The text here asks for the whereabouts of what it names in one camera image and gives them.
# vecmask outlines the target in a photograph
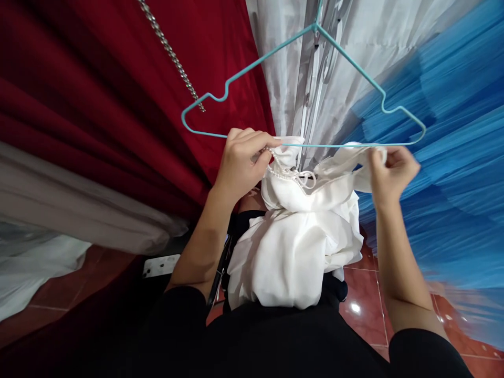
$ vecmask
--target person's left hand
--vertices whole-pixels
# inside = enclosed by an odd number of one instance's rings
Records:
[[[264,150],[255,163],[251,158],[264,147],[277,147],[281,144],[281,140],[264,131],[231,129],[214,189],[234,206],[264,176],[271,160],[271,152]]]

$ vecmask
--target white dress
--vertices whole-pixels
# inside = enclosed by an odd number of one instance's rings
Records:
[[[303,143],[295,136],[282,140]],[[377,148],[385,162],[386,149]],[[343,266],[362,258],[354,190],[371,191],[368,148],[340,148],[313,173],[292,170],[299,149],[280,146],[272,151],[275,160],[261,189],[269,211],[250,220],[228,266],[231,309],[246,301],[299,309],[316,305],[323,274],[332,271],[342,281]]]

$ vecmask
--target silver chain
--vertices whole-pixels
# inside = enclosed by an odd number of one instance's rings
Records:
[[[172,47],[168,44],[168,41],[166,40],[163,32],[161,31],[159,24],[156,21],[156,18],[151,13],[149,6],[145,3],[145,0],[138,0],[138,2],[140,3],[140,7],[142,8],[143,12],[145,13],[145,16],[150,21],[152,28],[155,30],[156,35],[159,37],[159,40],[161,41],[164,49],[168,52],[168,55],[170,55],[170,58],[172,58],[172,61],[175,63],[175,67],[179,71],[180,77],[182,78],[182,80],[184,80],[185,86],[187,87],[189,92],[191,92],[191,96],[193,96],[193,99],[197,100],[198,95],[196,94],[196,91],[194,90],[193,85],[189,81],[187,74],[185,73],[184,69],[182,68],[182,65],[180,64],[180,61],[177,58],[177,55],[173,51]],[[202,112],[205,111],[203,104],[199,104],[198,107],[201,109]]]

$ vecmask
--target white curtain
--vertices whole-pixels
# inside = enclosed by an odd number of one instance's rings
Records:
[[[145,255],[187,231],[180,218],[1,142],[0,217]]]
[[[250,22],[259,55],[272,50],[305,27],[306,3],[317,0],[247,0]],[[398,62],[418,46],[459,20],[481,0],[342,0],[341,30],[337,41],[374,79],[383,81]],[[301,39],[277,52],[263,63],[275,130],[278,136],[299,135],[295,120],[302,109],[295,108],[300,65],[309,51],[301,51]],[[311,144],[330,144],[341,130],[345,116],[371,86],[337,55],[320,110]],[[308,149],[305,167],[326,149]]]

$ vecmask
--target blue tulle dress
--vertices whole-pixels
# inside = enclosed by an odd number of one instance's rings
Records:
[[[422,169],[401,200],[416,260],[427,280],[480,296],[478,304],[455,304],[479,323],[472,337],[504,350],[504,2],[481,3],[383,88],[387,109],[403,105],[427,125],[410,146]],[[417,138],[418,126],[383,114],[380,101],[372,92],[353,107],[360,123],[346,141]],[[375,247],[372,199],[359,195],[360,221]]]

